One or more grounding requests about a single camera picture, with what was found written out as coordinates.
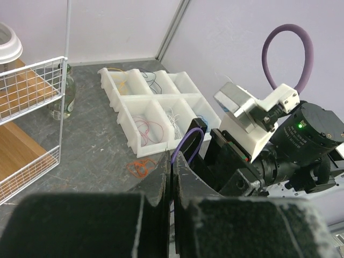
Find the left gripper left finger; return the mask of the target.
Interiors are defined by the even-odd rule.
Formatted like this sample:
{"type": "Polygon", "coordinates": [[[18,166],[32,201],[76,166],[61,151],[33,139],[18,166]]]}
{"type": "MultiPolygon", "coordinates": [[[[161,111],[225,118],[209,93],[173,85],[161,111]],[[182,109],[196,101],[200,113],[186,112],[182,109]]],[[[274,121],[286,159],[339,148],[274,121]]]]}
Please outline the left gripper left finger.
{"type": "Polygon", "coordinates": [[[168,257],[170,153],[126,192],[38,193],[14,209],[1,257],[168,257]]]}

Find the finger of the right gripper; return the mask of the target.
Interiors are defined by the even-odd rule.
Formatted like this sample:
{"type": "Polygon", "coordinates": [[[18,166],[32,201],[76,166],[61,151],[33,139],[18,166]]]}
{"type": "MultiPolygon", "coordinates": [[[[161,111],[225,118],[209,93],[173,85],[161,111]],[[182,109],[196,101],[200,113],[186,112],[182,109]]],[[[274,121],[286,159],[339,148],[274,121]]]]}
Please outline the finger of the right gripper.
{"type": "MultiPolygon", "coordinates": [[[[208,125],[206,120],[203,117],[197,117],[192,119],[187,133],[193,129],[193,128],[201,128],[204,133],[206,133],[208,129],[208,125]]],[[[183,143],[182,145],[182,153],[184,154],[184,157],[187,161],[190,161],[190,158],[193,156],[193,153],[195,152],[196,148],[198,147],[201,140],[201,134],[200,132],[193,132],[183,143]]]]}

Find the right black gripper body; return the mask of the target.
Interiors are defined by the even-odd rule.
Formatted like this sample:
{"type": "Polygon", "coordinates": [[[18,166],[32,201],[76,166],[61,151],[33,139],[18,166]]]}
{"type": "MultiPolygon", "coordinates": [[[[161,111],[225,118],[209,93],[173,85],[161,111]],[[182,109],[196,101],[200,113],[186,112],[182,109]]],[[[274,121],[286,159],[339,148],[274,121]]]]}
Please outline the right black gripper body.
{"type": "Polygon", "coordinates": [[[205,156],[197,147],[189,167],[208,186],[223,196],[258,196],[265,186],[263,175],[250,163],[252,156],[226,130],[210,131],[205,156]]]}

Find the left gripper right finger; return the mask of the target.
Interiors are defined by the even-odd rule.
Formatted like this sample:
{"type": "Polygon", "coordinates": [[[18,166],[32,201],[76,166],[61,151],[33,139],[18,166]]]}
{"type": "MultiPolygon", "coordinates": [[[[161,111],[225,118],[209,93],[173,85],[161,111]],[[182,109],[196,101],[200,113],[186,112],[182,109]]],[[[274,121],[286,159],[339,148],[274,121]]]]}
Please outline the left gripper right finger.
{"type": "Polygon", "coordinates": [[[180,257],[335,257],[317,208],[302,198],[224,197],[174,155],[180,257]]]}

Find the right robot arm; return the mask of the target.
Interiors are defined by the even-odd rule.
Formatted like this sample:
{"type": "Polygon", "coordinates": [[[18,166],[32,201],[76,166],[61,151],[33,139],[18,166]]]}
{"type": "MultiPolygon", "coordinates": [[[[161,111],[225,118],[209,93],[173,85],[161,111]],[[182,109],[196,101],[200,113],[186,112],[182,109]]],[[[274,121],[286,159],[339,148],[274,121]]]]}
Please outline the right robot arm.
{"type": "Polygon", "coordinates": [[[211,140],[201,157],[206,132],[207,125],[194,118],[180,150],[190,168],[224,196],[267,196],[267,187],[281,182],[286,189],[313,194],[334,187],[343,173],[343,158],[335,153],[343,143],[343,122],[333,111],[306,101],[257,154],[249,152],[230,126],[210,130],[211,140]]]}

